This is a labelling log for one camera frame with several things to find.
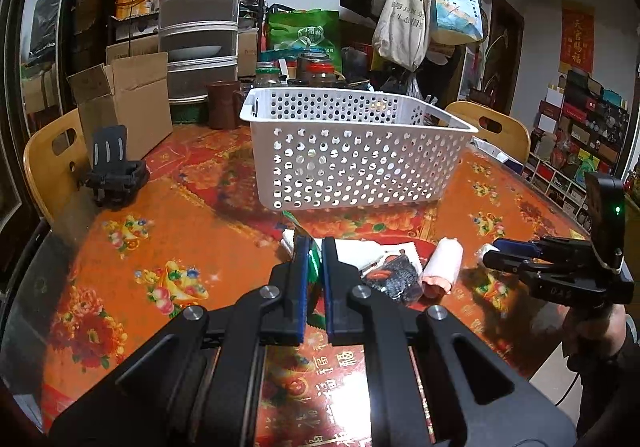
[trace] brown mug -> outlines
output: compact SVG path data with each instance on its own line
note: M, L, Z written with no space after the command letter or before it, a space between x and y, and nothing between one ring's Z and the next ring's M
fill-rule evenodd
M244 99L239 81L217 81L207 85L209 127L234 130L238 127Z

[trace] screw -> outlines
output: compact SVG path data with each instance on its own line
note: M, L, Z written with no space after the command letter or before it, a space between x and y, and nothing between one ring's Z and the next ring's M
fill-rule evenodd
M182 315L187 321L197 321L204 315L204 309L202 306L188 306L184 309Z
M351 288L351 294L356 299L368 299L371 297L371 289L364 284L357 284Z
M427 313L429 317L431 317L432 319L436 319L436 321L442 321L447 315L449 315L447 309L439 304L428 307Z
M280 295L280 289L272 284L266 284L260 289L260 295L265 299L275 299Z

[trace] wooden chair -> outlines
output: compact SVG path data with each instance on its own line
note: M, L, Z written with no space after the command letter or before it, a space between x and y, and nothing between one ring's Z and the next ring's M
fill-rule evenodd
M450 103L446 111L478 128L478 138L494 144L523 164L527 161L531 138L529 130L519 120L467 101Z
M78 191L79 178L89 167L78 109L31 135L24 148L24 171L33 199L50 225Z

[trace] red floral tablecloth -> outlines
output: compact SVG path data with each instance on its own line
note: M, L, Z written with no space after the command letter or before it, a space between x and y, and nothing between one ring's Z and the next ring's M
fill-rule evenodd
M98 215L70 270L47 348L47 427L182 308L232 304L288 260L286 221L258 202L247 128L177 126L146 160L148 185L129 207ZM496 237L577 237L578 227L487 156L465 151L436 202L295 214L318 237L413 241L423 262L456 237L463 271L442 304L526 377L559 343L558 309L475 269L474 257ZM268 348L256 430L260 447L367 445L362 347L334 348L308 327L301 347Z

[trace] perforated basket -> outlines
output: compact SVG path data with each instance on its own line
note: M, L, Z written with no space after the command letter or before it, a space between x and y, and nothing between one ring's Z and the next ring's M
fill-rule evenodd
M447 127L425 126L428 115ZM251 123L260 202L275 210L440 198L473 126L404 95L256 88Z

